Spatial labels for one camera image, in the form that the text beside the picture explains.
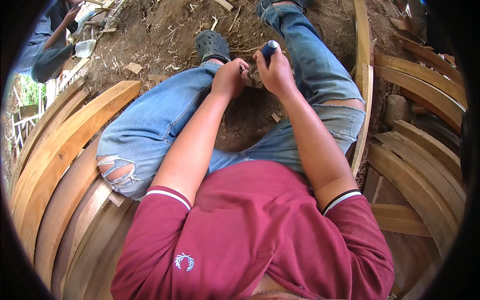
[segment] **man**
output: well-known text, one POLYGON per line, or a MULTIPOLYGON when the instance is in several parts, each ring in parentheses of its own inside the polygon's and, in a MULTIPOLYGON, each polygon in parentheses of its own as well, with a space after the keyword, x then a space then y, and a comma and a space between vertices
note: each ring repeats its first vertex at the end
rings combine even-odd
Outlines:
POLYGON ((214 31, 195 39, 200 67, 139 97, 103 132, 103 176, 134 199, 147 192, 118 261, 114 299, 388 296, 392 258, 344 155, 363 101, 302 14, 307 2, 257 4, 285 39, 297 78, 280 49, 269 63, 254 54, 289 120, 253 147, 214 149, 224 110, 244 87, 239 68, 248 68, 230 61, 214 31))
POLYGON ((72 36, 80 34, 83 22, 75 21, 80 11, 81 0, 58 0, 42 15, 32 36, 26 43, 15 67, 15 72, 31 76, 38 83, 45 83, 57 78, 64 63, 72 55, 89 57, 96 45, 96 40, 90 39, 75 45, 66 44, 67 29, 72 36))

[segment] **forearm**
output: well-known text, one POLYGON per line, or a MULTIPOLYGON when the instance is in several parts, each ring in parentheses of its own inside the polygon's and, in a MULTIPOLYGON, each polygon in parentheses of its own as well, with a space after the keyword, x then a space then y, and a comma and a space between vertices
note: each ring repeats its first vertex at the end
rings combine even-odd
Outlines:
POLYGON ((280 101, 292 124, 303 170, 323 210, 340 193, 357 189, 357 183, 345 155, 301 93, 280 101))
POLYGON ((213 94, 207 96, 163 159, 152 186, 174 189, 193 205, 208 170, 218 127, 229 100, 213 94))
POLYGON ((60 35, 64 33, 63 30, 65 28, 67 28, 67 25, 68 24, 66 24, 65 20, 63 20, 63 22, 60 23, 60 25, 57 27, 57 29, 55 29, 53 34, 45 42, 45 45, 43 46, 44 51, 47 50, 48 48, 50 48, 51 46, 53 46, 53 44, 60 37, 60 35))

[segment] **ripped jeans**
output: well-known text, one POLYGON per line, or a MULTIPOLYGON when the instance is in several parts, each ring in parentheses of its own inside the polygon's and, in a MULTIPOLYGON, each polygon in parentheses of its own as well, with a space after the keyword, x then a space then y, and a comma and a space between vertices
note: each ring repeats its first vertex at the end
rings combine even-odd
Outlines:
MULTIPOLYGON (((262 20, 285 39, 298 89, 345 153, 356 140, 365 112, 322 103, 333 99, 361 100, 357 86, 298 6, 270 5, 263 11, 262 20)), ((106 157, 98 164, 113 166, 103 177, 133 164, 128 174, 107 180, 115 191, 137 200, 145 195, 170 146, 208 95, 219 67, 207 61, 176 74, 136 99, 105 129, 97 157, 106 157)), ((209 171, 256 159, 273 160, 303 173, 288 120, 277 124, 246 150, 227 153, 214 149, 209 171)))

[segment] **dirt ground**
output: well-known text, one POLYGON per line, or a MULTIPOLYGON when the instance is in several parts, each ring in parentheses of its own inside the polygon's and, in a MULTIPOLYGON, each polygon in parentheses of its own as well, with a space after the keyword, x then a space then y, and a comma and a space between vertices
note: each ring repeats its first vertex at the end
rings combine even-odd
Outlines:
MULTIPOLYGON (((391 37, 395 29, 390 24, 389 17, 400 15, 393 1, 365 2, 372 39, 376 39, 374 52, 411 58, 399 46, 399 42, 391 37)), ((270 39, 278 40, 282 48, 285 48, 281 38, 256 16, 256 3, 257 0, 236 0, 232 2, 234 8, 229 12, 213 0, 125 0, 119 12, 114 17, 109 17, 105 27, 115 27, 117 31, 101 36, 92 59, 83 68, 86 69, 85 86, 90 89, 89 99, 121 80, 141 80, 140 94, 143 94, 155 85, 155 82, 148 80, 148 75, 151 69, 157 69, 156 66, 160 69, 160 74, 168 76, 198 66, 200 60, 194 53, 195 32, 210 29, 214 23, 213 17, 218 18, 215 30, 226 37, 232 59, 241 57, 253 64, 254 50, 247 50, 270 39), (237 22, 229 32, 240 6, 237 22), (143 69, 134 74, 127 69, 130 62, 142 65, 143 69)), ((306 16, 328 48, 347 71, 351 71, 356 56, 353 1, 317 0, 306 10, 306 16)), ((73 59, 66 66, 73 67, 79 60, 73 59)), ((369 131, 379 133, 383 130, 381 114, 385 98, 390 94, 392 85, 375 79, 373 88, 369 131)), ((287 117, 272 94, 265 90, 246 88, 225 112, 216 147, 225 151, 240 151, 253 145, 276 124, 271 117, 273 112, 281 119, 287 117)), ((364 172, 365 167, 361 166, 357 176, 360 186, 364 182, 364 172)))

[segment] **maroon polo shirt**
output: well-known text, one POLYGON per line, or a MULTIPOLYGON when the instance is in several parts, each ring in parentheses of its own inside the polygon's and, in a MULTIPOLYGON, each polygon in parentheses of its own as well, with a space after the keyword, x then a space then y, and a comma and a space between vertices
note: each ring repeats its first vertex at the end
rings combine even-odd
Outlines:
POLYGON ((305 298, 381 299, 390 251, 359 192, 324 210, 306 181, 272 161, 205 178, 195 205, 161 186, 139 205, 113 278, 114 299, 243 299, 267 273, 305 298))

